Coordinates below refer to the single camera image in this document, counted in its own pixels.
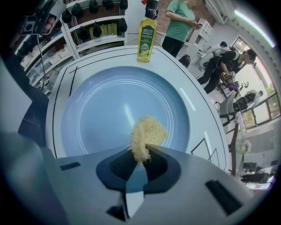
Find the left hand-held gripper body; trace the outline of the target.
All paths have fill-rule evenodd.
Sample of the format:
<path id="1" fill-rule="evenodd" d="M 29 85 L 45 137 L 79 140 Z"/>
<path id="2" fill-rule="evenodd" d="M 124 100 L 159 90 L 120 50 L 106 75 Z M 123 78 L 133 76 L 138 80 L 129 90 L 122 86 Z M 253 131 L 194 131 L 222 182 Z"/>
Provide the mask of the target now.
<path id="1" fill-rule="evenodd" d="M 64 11 L 65 4 L 61 0 L 45 0 L 32 15 L 24 16 L 23 34 L 42 34 L 44 25 L 50 15 L 56 17 L 55 27 Z"/>

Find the person's left hand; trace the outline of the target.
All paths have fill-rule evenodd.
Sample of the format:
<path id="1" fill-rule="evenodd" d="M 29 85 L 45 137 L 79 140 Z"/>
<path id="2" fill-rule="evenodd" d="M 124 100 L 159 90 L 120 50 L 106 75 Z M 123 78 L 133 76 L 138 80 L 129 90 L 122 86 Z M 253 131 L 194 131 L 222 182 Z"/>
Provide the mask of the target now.
<path id="1" fill-rule="evenodd" d="M 47 19 L 46 24 L 44 25 L 43 28 L 43 35 L 47 35 L 48 33 L 50 33 L 51 29 L 54 27 L 54 22 L 56 20 L 56 17 L 53 15 L 50 15 L 49 18 Z"/>

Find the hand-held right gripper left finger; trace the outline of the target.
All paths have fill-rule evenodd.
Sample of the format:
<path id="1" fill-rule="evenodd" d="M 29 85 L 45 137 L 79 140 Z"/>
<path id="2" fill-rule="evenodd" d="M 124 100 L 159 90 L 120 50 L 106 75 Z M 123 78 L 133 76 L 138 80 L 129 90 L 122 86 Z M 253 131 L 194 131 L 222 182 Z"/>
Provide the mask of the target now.
<path id="1" fill-rule="evenodd" d="M 129 150 L 58 159 L 74 225 L 122 225 L 138 211 L 138 164 Z"/>

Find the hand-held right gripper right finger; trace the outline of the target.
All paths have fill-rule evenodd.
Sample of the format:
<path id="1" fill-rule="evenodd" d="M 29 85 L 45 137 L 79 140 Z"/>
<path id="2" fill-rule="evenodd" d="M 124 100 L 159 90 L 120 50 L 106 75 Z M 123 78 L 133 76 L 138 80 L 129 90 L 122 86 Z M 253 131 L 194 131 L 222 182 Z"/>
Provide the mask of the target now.
<path id="1" fill-rule="evenodd" d="M 149 148 L 175 159 L 177 182 L 166 192 L 148 194 L 137 211 L 139 225 L 241 225 L 250 191 L 211 162 L 156 145 Z"/>

